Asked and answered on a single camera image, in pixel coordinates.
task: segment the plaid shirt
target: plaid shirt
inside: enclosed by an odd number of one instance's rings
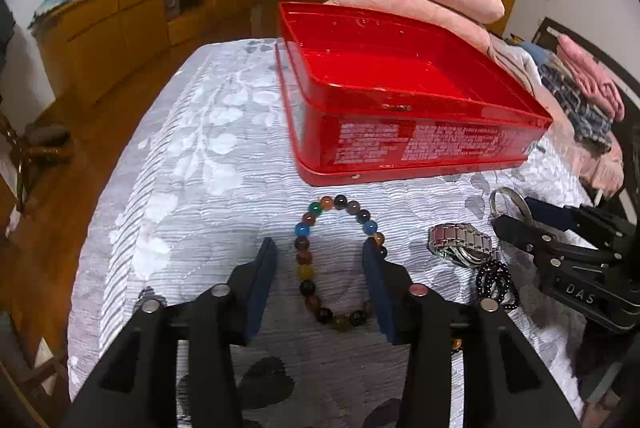
[[[578,85],[558,69],[542,64],[538,72],[542,84],[554,95],[564,114],[574,126],[576,141],[597,155],[611,150],[611,140],[607,134],[611,130],[613,120],[589,103]]]

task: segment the metal watch band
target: metal watch band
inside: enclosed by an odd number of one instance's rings
[[[429,250],[463,267],[476,268],[487,259],[497,259],[491,237],[471,224],[446,223],[429,229]]]

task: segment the red tin box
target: red tin box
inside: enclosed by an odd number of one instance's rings
[[[292,148],[311,185],[518,166],[551,116],[450,31],[397,15],[280,4]]]

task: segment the white bedspread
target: white bedspread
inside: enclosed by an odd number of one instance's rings
[[[587,203],[578,180],[545,138],[519,169],[429,179],[314,188],[296,172],[274,66],[274,39],[198,49],[146,113],[105,188],[82,249],[68,328],[70,393],[131,316],[156,295],[168,304],[195,298],[252,260],[264,237],[279,249],[278,269],[252,345],[234,348],[249,426],[382,427],[398,411],[408,347],[366,327],[337,333],[317,323],[298,291],[293,226],[308,204],[345,194],[371,212],[392,262],[446,299],[474,300],[472,270],[426,248],[428,228],[468,222],[497,239],[488,197],[509,186],[554,204]],[[310,238],[323,302],[348,312],[367,298],[364,235],[351,218],[323,214]],[[577,414],[582,402],[571,355],[584,319],[541,294],[530,257],[500,245],[520,288],[511,318],[550,369]],[[178,355],[178,414],[188,426]],[[462,426],[462,358],[454,358],[452,424]]]

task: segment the key ring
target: key ring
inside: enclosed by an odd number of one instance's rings
[[[533,224],[533,215],[531,214],[531,210],[529,209],[529,205],[525,202],[525,200],[520,196],[516,190],[508,188],[507,186],[500,186],[500,188],[496,188],[491,192],[491,196],[489,197],[489,206],[491,206],[491,215],[496,218],[500,215],[495,209],[495,194],[501,193],[506,195],[511,201],[518,207],[522,215],[524,216],[524,223],[526,225]]]

